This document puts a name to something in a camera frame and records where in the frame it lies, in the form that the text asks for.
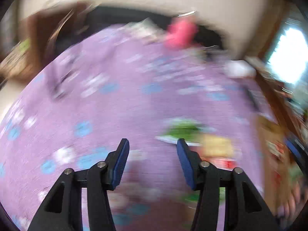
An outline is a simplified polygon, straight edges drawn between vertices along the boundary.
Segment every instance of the blue gripper pad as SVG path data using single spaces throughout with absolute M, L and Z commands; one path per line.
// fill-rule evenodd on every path
M 108 164 L 106 182 L 108 190 L 114 190 L 120 184 L 129 154 L 129 141 L 122 139 L 117 150 L 110 152 L 105 160 Z
M 184 139 L 177 142 L 177 155 L 180 159 L 185 180 L 192 190 L 197 188 L 197 176 L 201 158 L 197 152 L 191 151 Z

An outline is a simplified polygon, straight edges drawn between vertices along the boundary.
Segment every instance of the cardboard box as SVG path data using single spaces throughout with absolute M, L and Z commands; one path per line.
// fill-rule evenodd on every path
M 291 193 L 288 168 L 289 150 L 284 144 L 281 127 L 263 116 L 257 116 L 257 130 L 263 153 L 264 200 L 276 215 Z

